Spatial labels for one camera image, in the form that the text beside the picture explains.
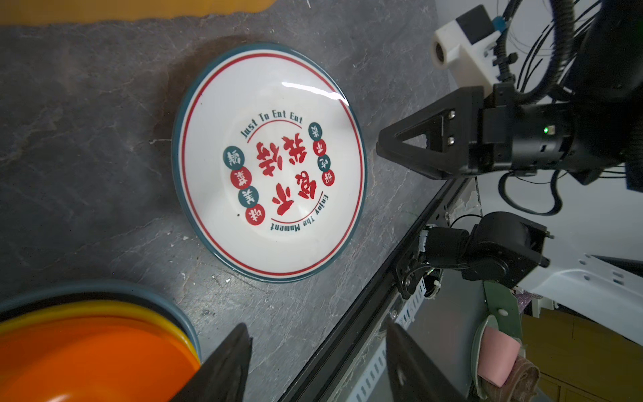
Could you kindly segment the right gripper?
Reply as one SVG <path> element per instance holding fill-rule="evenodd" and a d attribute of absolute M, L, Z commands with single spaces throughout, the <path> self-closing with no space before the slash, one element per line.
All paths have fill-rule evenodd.
<path fill-rule="evenodd" d="M 479 171 L 565 170 L 581 184 L 626 161 L 640 99 L 521 105 L 508 84 L 484 103 L 482 87 L 464 87 L 382 129 L 377 154 L 429 179 Z"/>

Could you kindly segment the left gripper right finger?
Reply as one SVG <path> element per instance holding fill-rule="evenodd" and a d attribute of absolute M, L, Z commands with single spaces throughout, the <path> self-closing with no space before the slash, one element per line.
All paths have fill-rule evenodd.
<path fill-rule="evenodd" d="M 386 328 L 386 361 L 393 401 L 465 400 L 401 325 L 387 321 Z"/>

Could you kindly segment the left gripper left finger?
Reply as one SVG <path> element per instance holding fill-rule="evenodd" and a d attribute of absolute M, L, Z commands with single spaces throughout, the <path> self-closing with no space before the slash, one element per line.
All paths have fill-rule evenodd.
<path fill-rule="evenodd" d="M 171 401 L 244 400 L 252 342 L 246 324 L 238 324 Z"/>

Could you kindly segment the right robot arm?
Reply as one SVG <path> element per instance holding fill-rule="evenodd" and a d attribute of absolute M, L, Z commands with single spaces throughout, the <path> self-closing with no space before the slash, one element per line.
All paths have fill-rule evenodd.
<path fill-rule="evenodd" d="M 430 51 L 457 89 L 383 129 L 377 152 L 431 179 L 498 172 L 507 181 L 549 170 L 554 205 L 563 207 L 559 174 L 580 184 L 623 165 L 626 187 L 642 189 L 642 4 L 602 1 L 585 28 L 574 3 L 553 1 L 553 48 L 534 88 L 517 83 L 516 55 L 506 42 L 519 2 L 490 18 L 477 6 L 434 34 Z M 640 343 L 642 279 L 556 239 L 536 212 L 511 203 L 469 231 L 431 229 L 417 256 L 396 274 L 398 290 L 415 291 L 433 269 L 456 270 L 468 281 L 496 281 L 544 296 Z"/>

